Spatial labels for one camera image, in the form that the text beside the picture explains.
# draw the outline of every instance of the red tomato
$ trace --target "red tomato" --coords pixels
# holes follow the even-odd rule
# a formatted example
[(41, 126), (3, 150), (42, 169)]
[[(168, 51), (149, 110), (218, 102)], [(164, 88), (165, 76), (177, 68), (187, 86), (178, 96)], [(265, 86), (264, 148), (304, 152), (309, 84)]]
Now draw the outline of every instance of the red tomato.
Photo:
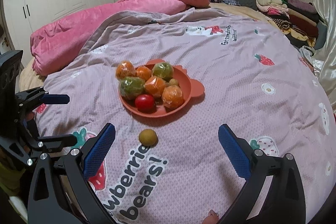
[(149, 111), (155, 105), (155, 99), (152, 95), (142, 94), (135, 99), (135, 106), (139, 111)]

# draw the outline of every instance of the wrapped orange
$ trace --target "wrapped orange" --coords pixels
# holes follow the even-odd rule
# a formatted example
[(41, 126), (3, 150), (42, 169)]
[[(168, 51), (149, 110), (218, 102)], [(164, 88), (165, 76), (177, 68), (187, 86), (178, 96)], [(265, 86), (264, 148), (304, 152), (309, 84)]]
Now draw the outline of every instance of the wrapped orange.
[(152, 71), (146, 66), (140, 66), (135, 71), (135, 77), (139, 77), (145, 81), (152, 77)]
[(116, 71), (115, 71), (115, 77), (118, 80), (124, 79), (127, 76), (134, 77), (135, 76), (135, 68), (129, 61), (122, 61)]
[(145, 91), (155, 98), (160, 98), (166, 86), (167, 82), (164, 81), (162, 78), (152, 76), (145, 83)]
[(162, 101), (169, 109), (180, 107), (184, 103), (182, 90), (176, 85), (166, 87), (162, 93)]

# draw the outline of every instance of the silver bolt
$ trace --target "silver bolt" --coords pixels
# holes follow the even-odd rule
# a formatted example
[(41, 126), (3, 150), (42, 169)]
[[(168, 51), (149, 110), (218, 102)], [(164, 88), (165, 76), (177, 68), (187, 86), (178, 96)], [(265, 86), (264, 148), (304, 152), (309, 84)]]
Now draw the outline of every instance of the silver bolt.
[(78, 148), (75, 148), (75, 149), (71, 150), (70, 153), (71, 153), (71, 155), (76, 156), (76, 155), (78, 155), (78, 153), (79, 153), (79, 149), (78, 149)]
[(286, 154), (286, 158), (287, 158), (288, 160), (292, 160), (292, 159), (294, 159), (293, 155), (290, 154), (290, 153)]
[(47, 156), (48, 156), (47, 153), (43, 153), (43, 154), (41, 154), (40, 159), (45, 160), (47, 158)]
[(262, 156), (264, 154), (264, 152), (262, 152), (260, 149), (256, 149), (254, 150), (254, 153), (257, 155), (257, 156)]

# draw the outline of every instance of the plastic-wrapped fruit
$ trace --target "plastic-wrapped fruit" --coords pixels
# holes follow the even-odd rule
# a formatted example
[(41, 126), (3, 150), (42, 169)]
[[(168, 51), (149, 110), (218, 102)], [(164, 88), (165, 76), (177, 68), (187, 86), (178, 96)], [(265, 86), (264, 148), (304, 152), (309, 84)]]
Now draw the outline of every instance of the plastic-wrapped fruit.
[(127, 76), (135, 76), (135, 68), (131, 62), (122, 61), (115, 70), (115, 77), (121, 80)]
[(125, 77), (119, 81), (120, 95), (127, 100), (135, 99), (144, 92), (144, 84), (145, 81), (139, 77)]
[(166, 87), (162, 93), (162, 101), (163, 105), (169, 109), (180, 107), (184, 103), (182, 90), (176, 85)]
[(172, 78), (172, 79), (170, 79), (170, 81), (169, 81), (169, 85), (180, 86), (180, 83), (179, 83), (176, 79)]
[(136, 97), (135, 106), (139, 111), (150, 111), (155, 106), (155, 99), (152, 95), (142, 94)]
[(162, 78), (152, 76), (145, 83), (145, 91), (155, 98), (160, 98), (166, 86), (167, 82), (164, 81)]
[(157, 63), (153, 67), (153, 75), (158, 76), (165, 81), (173, 78), (174, 68), (167, 62)]
[(156, 144), (158, 137), (153, 129), (145, 129), (140, 132), (139, 141), (144, 146), (152, 146)]
[(152, 71), (145, 66), (140, 66), (135, 71), (135, 76), (147, 81), (152, 77)]

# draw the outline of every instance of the pink comforter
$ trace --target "pink comforter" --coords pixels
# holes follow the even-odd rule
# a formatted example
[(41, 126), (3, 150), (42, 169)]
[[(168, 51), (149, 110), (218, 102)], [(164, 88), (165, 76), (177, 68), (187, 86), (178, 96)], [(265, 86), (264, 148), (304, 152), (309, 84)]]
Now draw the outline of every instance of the pink comforter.
[(209, 0), (119, 0), (66, 16), (36, 30), (30, 37), (33, 69), (47, 76), (70, 64), (99, 27), (111, 15), (123, 10), (174, 15), (188, 6), (205, 8)]

